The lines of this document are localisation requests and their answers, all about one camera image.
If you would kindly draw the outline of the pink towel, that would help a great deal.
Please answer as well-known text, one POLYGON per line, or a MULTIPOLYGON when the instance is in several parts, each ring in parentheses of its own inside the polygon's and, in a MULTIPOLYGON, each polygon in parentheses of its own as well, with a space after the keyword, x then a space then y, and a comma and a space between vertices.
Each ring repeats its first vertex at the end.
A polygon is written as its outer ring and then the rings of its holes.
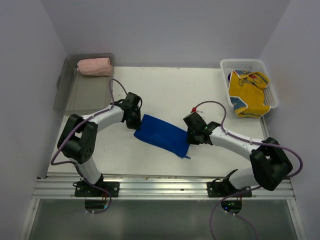
POLYGON ((76 70, 84 76, 107 76, 113 73, 113 66, 107 57, 82 59, 77 63, 76 70))

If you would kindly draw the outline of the blue towel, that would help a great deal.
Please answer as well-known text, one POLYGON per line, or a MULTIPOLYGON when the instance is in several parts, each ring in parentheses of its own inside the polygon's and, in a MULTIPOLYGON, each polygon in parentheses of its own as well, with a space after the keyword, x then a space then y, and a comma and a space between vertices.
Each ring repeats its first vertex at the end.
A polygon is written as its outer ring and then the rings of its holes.
POLYGON ((134 136, 147 144, 167 150, 180 158, 187 158, 190 144, 187 131, 154 116, 145 114, 134 136))

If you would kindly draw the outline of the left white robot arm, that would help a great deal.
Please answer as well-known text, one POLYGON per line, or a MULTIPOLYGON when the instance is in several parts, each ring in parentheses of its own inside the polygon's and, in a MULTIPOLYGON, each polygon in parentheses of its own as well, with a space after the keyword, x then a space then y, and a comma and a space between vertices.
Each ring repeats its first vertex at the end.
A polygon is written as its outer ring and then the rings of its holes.
POLYGON ((87 192, 95 197, 101 195, 104 190, 103 175, 93 160, 97 134, 118 123, 125 123, 128 129, 138 130, 142 125, 141 106, 142 98, 129 92, 124 99, 114 101, 95 113, 70 115, 59 137, 57 153, 51 165, 74 165, 82 181, 87 184, 87 192), (68 160, 55 162, 59 153, 68 160))

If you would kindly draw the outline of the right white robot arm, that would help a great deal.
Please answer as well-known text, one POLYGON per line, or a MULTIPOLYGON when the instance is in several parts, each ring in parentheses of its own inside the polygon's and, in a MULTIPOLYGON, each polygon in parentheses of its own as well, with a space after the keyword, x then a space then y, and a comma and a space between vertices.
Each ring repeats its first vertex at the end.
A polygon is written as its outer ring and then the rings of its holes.
POLYGON ((251 167, 234 169, 218 182, 218 188, 227 196, 235 196, 240 190, 257 185, 273 191, 293 170, 292 163, 274 138, 268 137, 254 144, 253 139, 243 135, 232 137, 222 124, 206 123, 196 112, 187 115, 183 121, 187 125, 189 144, 221 147, 250 162, 251 167))

